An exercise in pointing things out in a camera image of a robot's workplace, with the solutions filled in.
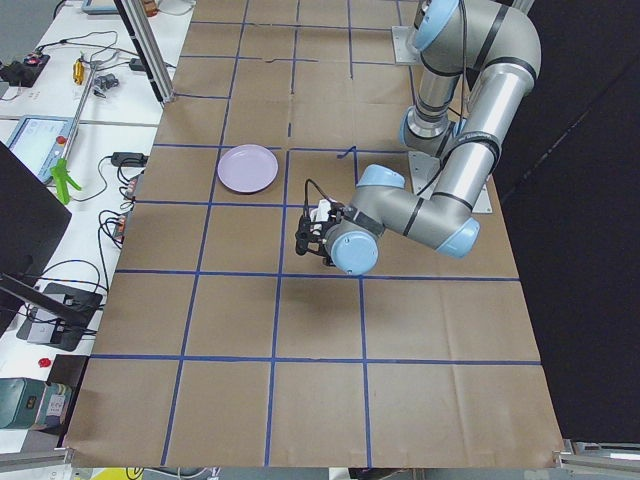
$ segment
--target black device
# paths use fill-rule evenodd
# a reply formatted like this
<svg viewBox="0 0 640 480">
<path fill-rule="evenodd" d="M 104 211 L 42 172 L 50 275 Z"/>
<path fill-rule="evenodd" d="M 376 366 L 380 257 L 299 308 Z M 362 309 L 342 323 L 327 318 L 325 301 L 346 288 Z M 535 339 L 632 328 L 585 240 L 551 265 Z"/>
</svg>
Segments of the black device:
<svg viewBox="0 0 640 480">
<path fill-rule="evenodd" d="M 33 87 L 49 58 L 51 58 L 49 55 L 32 53 L 27 55 L 22 62 L 15 60 L 9 65 L 2 65 L 0 78 L 9 82 L 11 87 Z"/>
<path fill-rule="evenodd" d="M 144 65 L 139 58 L 132 58 L 129 60 L 129 68 L 134 72 L 144 72 Z"/>
<path fill-rule="evenodd" d="M 56 316 L 65 328 L 60 343 L 51 346 L 73 350 L 79 341 L 75 332 L 88 325 L 102 296 L 59 284 L 49 284 L 44 293 L 33 288 L 71 213 L 2 142 L 0 168 L 0 334 L 28 302 Z M 52 300 L 49 293 L 64 295 L 68 304 Z M 26 339 L 31 325 L 27 319 L 18 338 Z"/>
</svg>

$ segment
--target connector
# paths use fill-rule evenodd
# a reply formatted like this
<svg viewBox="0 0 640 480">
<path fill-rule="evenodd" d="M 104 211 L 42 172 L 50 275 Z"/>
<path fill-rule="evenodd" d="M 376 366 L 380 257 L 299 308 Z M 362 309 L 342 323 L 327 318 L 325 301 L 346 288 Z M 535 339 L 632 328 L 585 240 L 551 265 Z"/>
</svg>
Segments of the connector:
<svg viewBox="0 0 640 480">
<path fill-rule="evenodd" d="M 144 167 L 147 165 L 148 159 L 149 157 L 142 153 L 113 152 L 111 165 L 114 167 Z"/>
<path fill-rule="evenodd" d="M 129 60 L 129 68 L 134 72 L 144 72 L 144 65 L 139 58 Z"/>
</svg>

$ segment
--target table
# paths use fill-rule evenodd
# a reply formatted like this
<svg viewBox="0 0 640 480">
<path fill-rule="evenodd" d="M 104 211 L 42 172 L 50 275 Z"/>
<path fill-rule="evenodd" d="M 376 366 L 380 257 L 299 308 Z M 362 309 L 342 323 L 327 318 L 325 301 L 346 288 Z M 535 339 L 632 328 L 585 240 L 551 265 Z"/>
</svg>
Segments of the table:
<svg viewBox="0 0 640 480">
<path fill-rule="evenodd" d="M 167 9 L 176 11 L 178 8 L 184 10 L 185 5 L 178 0 L 166 1 L 165 4 Z M 63 38 L 82 36 L 94 31 L 115 31 L 118 35 L 115 46 L 135 52 L 124 23 L 118 15 L 89 16 L 81 11 L 80 6 L 81 2 L 67 2 L 39 44 L 57 42 Z M 190 17 L 191 12 L 179 17 L 158 14 L 150 18 L 149 23 L 165 62 L 177 64 Z M 109 45 L 114 38 L 113 34 L 108 34 L 75 41 Z M 23 89 L 23 93 L 15 100 L 2 102 L 0 118 L 17 118 L 25 114 L 73 117 L 84 88 L 73 83 L 73 64 L 81 52 L 88 58 L 98 50 L 73 45 L 45 48 L 44 53 L 51 55 L 51 59 L 40 78 L 33 88 Z M 126 61 L 133 56 L 137 54 L 122 53 L 117 60 L 105 66 Z M 96 58 L 108 57 L 108 54 L 101 54 Z M 102 74 L 106 73 L 113 73 L 120 80 L 120 85 L 109 90 L 106 99 L 91 95 L 80 117 L 81 121 L 157 126 L 162 115 L 162 106 L 156 100 L 146 74 L 133 72 L 127 65 L 106 70 Z M 169 73 L 173 76 L 174 69 L 169 68 Z M 11 98 L 17 91 L 17 87 L 9 88 L 4 98 Z"/>
<path fill-rule="evenodd" d="M 81 35 L 94 30 L 116 30 L 119 32 L 119 46 L 132 48 L 124 25 L 117 16 L 89 17 L 82 13 L 81 2 L 68 1 L 40 44 L 60 38 Z M 167 9 L 184 8 L 182 2 L 167 0 Z M 165 60 L 177 63 L 184 41 L 189 15 L 173 17 L 159 14 L 151 19 L 158 44 Z M 82 47 L 85 52 L 95 51 Z M 22 115 L 73 116 L 82 92 L 80 86 L 73 84 L 71 66 L 80 54 L 80 47 L 51 47 L 46 50 L 52 58 L 38 79 L 35 88 L 24 89 L 24 93 L 11 102 L 0 103 L 0 140 L 7 142 Z M 81 116 L 81 124 L 73 150 L 68 158 L 70 174 L 82 187 L 82 192 L 70 189 L 73 197 L 85 198 L 99 191 L 102 182 L 97 175 L 98 162 L 104 156 L 115 151 L 141 152 L 149 154 L 157 130 L 162 108 L 155 99 L 146 76 L 131 72 L 127 67 L 110 70 L 121 80 L 120 87 L 108 92 L 106 99 L 90 96 Z M 5 98 L 12 97 L 17 88 L 10 88 Z M 125 168 L 127 175 L 139 173 L 140 169 Z M 49 265 L 67 260 L 84 259 L 100 268 L 97 243 L 98 212 L 103 209 L 119 211 L 122 195 L 116 179 L 116 168 L 107 160 L 102 168 L 108 189 L 85 203 L 72 201 L 68 208 L 72 219 L 67 232 Z M 105 263 L 109 277 L 113 275 L 119 251 L 107 239 L 103 239 Z M 81 264 L 65 264 L 51 272 L 56 278 L 95 281 L 95 272 Z M 89 328 L 97 329 L 102 313 L 96 312 Z M 7 332 L 0 337 L 0 376 L 30 377 L 46 379 L 49 369 L 39 368 L 37 361 L 47 357 L 53 359 L 60 350 L 41 345 L 28 344 L 16 338 L 23 320 L 18 316 Z M 90 355 L 93 341 L 80 342 L 73 352 L 76 355 Z M 26 431 L 0 431 L 0 453 L 20 451 Z"/>
<path fill-rule="evenodd" d="M 464 261 L 391 233 L 364 277 L 293 251 L 305 178 L 347 201 L 368 164 L 408 174 L 395 136 L 418 79 L 389 30 L 405 4 L 198 3 L 66 439 L 79 464 L 551 464 L 493 185 Z M 254 195 L 215 174 L 246 143 L 280 165 Z"/>
</svg>

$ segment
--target brown paper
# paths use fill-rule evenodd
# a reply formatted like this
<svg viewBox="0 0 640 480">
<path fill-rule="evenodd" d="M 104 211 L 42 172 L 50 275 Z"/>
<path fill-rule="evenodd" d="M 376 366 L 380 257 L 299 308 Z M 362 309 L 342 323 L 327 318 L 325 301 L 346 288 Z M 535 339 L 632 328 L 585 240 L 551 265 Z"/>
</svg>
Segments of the brown paper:
<svg viewBox="0 0 640 480">
<path fill-rule="evenodd" d="M 410 188 L 396 135 L 421 72 L 394 65 L 388 28 L 415 8 L 198 2 L 175 77 L 198 98 L 164 111 L 66 438 L 79 465 L 551 464 L 560 433 L 492 182 L 464 260 L 392 232 L 364 278 L 294 251 L 306 178 L 348 202 L 377 163 Z M 247 143 L 279 167 L 253 195 L 214 178 Z"/>
</svg>

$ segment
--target metal bracket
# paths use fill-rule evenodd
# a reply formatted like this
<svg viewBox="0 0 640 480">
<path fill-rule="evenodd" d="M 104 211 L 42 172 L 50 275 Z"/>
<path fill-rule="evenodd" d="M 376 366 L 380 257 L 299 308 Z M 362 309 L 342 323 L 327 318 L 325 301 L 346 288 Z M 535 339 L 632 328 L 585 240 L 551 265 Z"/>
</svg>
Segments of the metal bracket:
<svg viewBox="0 0 640 480">
<path fill-rule="evenodd" d="M 71 448 L 56 448 L 50 452 L 3 453 L 0 455 L 0 473 L 29 470 L 71 463 Z"/>
<path fill-rule="evenodd" d="M 422 187 L 424 187 L 427 182 L 433 178 L 438 171 L 439 164 L 440 161 L 431 155 L 415 151 L 409 152 L 411 186 L 414 193 L 420 191 L 420 189 L 422 189 Z M 433 193 L 436 183 L 437 182 L 433 182 L 421 197 L 425 200 L 431 198 L 431 194 Z M 493 213 L 493 207 L 491 206 L 491 200 L 489 199 L 489 192 L 487 191 L 486 185 L 482 187 L 478 201 L 473 207 L 473 213 Z"/>
<path fill-rule="evenodd" d="M 420 64 L 420 52 L 413 48 L 410 41 L 413 32 L 415 32 L 413 27 L 391 27 L 393 52 L 396 56 L 397 65 Z"/>
</svg>

